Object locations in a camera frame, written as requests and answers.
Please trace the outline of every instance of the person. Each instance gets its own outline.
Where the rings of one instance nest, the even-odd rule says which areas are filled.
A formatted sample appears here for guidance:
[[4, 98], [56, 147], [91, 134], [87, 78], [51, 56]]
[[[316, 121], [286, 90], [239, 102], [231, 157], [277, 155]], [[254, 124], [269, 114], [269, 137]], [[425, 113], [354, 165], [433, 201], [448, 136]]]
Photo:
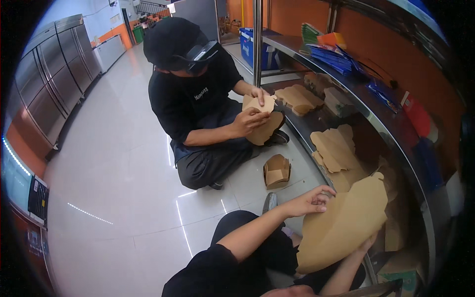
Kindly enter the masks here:
[[[326, 211], [328, 196], [321, 195], [322, 191], [336, 194], [329, 186], [322, 185], [282, 205], [269, 207], [260, 217], [248, 211], [228, 213], [219, 221], [211, 246], [196, 254], [165, 284], [162, 297], [325, 296], [359, 288], [366, 276], [361, 263], [376, 234], [329, 267], [304, 276], [296, 274], [296, 253], [302, 238], [283, 222], [287, 218]], [[294, 276], [294, 285], [273, 288], [266, 268]]]
[[[198, 25], [178, 17], [157, 22], [143, 41], [143, 52], [154, 65], [149, 81], [152, 110], [171, 137], [181, 183], [194, 190], [207, 185], [220, 190], [229, 174], [257, 156], [259, 149], [245, 136], [269, 119], [268, 112], [242, 111], [241, 103], [228, 98], [233, 90], [258, 97], [263, 106], [269, 94], [243, 80], [219, 43], [209, 58], [190, 58], [209, 43]], [[289, 141], [279, 130], [283, 123], [265, 146]]]

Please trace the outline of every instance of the staircase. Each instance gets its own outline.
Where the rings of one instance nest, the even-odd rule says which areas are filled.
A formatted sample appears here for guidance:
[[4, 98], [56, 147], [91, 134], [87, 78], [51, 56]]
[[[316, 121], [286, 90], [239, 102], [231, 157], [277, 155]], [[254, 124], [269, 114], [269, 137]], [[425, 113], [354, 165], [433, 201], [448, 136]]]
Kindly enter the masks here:
[[148, 1], [140, 1], [140, 4], [135, 6], [135, 10], [139, 15], [146, 14], [147, 16], [159, 17], [160, 19], [163, 17], [169, 17], [170, 11], [168, 7], [163, 4], [148, 2]]

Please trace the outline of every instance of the black cap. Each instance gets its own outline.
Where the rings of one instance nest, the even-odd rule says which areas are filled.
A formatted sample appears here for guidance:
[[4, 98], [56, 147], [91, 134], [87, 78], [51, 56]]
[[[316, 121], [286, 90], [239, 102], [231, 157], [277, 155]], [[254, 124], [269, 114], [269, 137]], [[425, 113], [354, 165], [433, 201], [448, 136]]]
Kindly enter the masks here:
[[145, 33], [143, 53], [159, 68], [167, 69], [173, 55], [184, 56], [194, 46], [200, 27], [183, 18], [164, 18]]

